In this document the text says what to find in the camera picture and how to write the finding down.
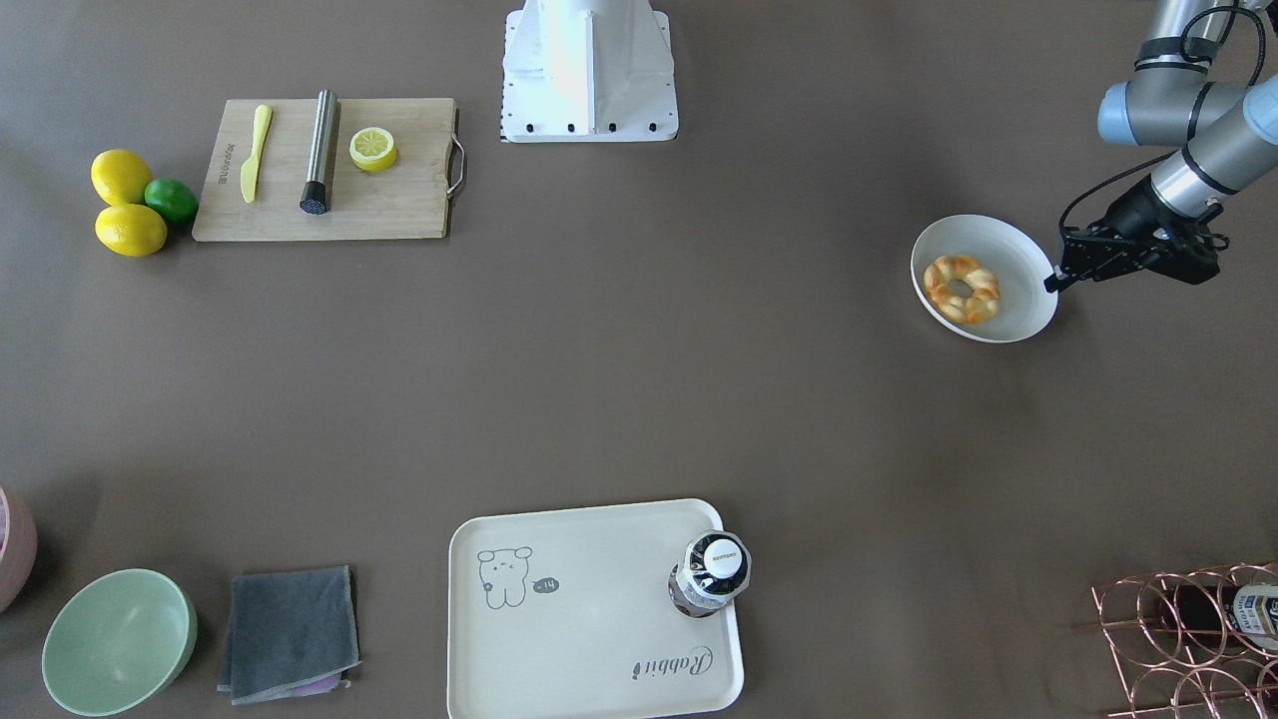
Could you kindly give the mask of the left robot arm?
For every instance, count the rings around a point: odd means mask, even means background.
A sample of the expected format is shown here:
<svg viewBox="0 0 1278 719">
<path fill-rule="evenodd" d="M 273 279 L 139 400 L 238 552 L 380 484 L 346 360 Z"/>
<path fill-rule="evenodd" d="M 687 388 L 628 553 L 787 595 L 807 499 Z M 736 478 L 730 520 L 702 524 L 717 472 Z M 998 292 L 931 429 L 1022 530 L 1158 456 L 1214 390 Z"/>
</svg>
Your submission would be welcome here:
<svg viewBox="0 0 1278 719">
<path fill-rule="evenodd" d="M 1210 223 L 1226 201 L 1277 163 L 1277 86 L 1251 77 L 1212 82 L 1212 64 L 1237 18 L 1258 46 L 1275 34 L 1273 1 L 1162 1 L 1137 49 L 1132 77 L 1105 91 L 1098 133 L 1109 143 L 1166 146 L 1137 165 L 1137 183 L 1085 229 L 1059 223 L 1062 255 L 1047 292 L 1137 272 L 1204 284 L 1227 249 Z"/>
</svg>

